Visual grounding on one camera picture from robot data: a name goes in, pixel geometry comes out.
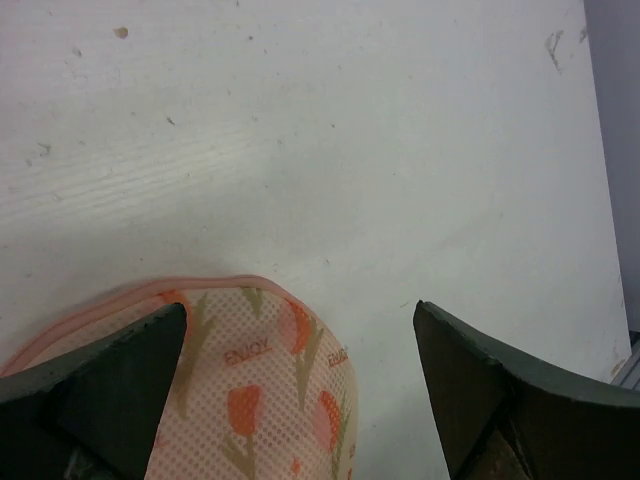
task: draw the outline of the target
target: pink fabric trim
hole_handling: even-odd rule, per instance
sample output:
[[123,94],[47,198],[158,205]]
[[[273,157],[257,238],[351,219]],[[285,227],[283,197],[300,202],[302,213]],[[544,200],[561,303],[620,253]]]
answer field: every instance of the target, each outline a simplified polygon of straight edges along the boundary
[[300,300],[271,280],[255,275],[238,275],[224,278],[196,278],[196,277],[166,277],[153,280],[125,293],[91,306],[80,312],[74,313],[58,320],[53,325],[45,328],[20,350],[18,350],[0,369],[0,377],[13,375],[24,370],[40,353],[52,344],[75,332],[76,330],[100,320],[108,315],[119,312],[127,307],[135,305],[143,300],[155,297],[171,290],[195,290],[201,288],[260,288],[274,295],[291,300],[309,313],[311,310]]

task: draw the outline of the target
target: metal object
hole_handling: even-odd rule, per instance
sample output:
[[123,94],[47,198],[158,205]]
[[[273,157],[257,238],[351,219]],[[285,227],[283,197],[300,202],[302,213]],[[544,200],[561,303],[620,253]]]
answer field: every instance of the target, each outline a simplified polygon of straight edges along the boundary
[[0,479],[142,480],[185,329],[169,305],[0,379]]
[[546,363],[420,302],[414,328],[452,480],[640,478],[640,393]]

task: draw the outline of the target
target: orange tulip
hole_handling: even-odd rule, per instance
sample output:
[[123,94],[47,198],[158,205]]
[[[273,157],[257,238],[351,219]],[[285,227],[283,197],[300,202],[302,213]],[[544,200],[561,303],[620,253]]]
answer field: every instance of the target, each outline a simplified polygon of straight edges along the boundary
[[329,453],[336,448],[341,417],[335,397],[326,390],[320,392],[313,418],[313,433],[320,446]]
[[187,300],[187,297],[185,297],[184,294],[178,290],[161,293],[160,297],[167,305],[173,303],[181,303],[182,305],[184,305],[184,308],[187,311],[187,330],[184,333],[184,338],[186,340],[187,338],[189,338],[189,335],[191,335],[191,332],[193,331],[193,312],[191,311],[189,300]]
[[311,319],[302,307],[293,302],[285,301],[280,313],[278,329],[287,350],[293,355],[297,355],[305,349],[309,342]]
[[234,388],[227,394],[229,423],[238,435],[248,437],[256,431],[262,416],[262,389],[258,385]]

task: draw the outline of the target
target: white table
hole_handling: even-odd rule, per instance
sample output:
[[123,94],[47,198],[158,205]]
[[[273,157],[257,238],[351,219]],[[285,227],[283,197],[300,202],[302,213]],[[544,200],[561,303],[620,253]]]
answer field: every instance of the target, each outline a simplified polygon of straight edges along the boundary
[[356,478],[446,478],[418,299],[594,378],[629,356],[584,25],[579,0],[2,2],[2,357],[127,282],[264,275],[348,347]]

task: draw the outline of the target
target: patterned cloth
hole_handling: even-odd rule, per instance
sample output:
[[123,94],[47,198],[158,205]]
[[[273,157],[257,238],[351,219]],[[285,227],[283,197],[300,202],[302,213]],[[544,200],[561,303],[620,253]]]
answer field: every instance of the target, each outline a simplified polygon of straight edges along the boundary
[[187,333],[146,478],[351,479],[358,423],[351,362],[320,319],[262,278],[141,286],[57,322],[1,374],[174,302],[187,309]]

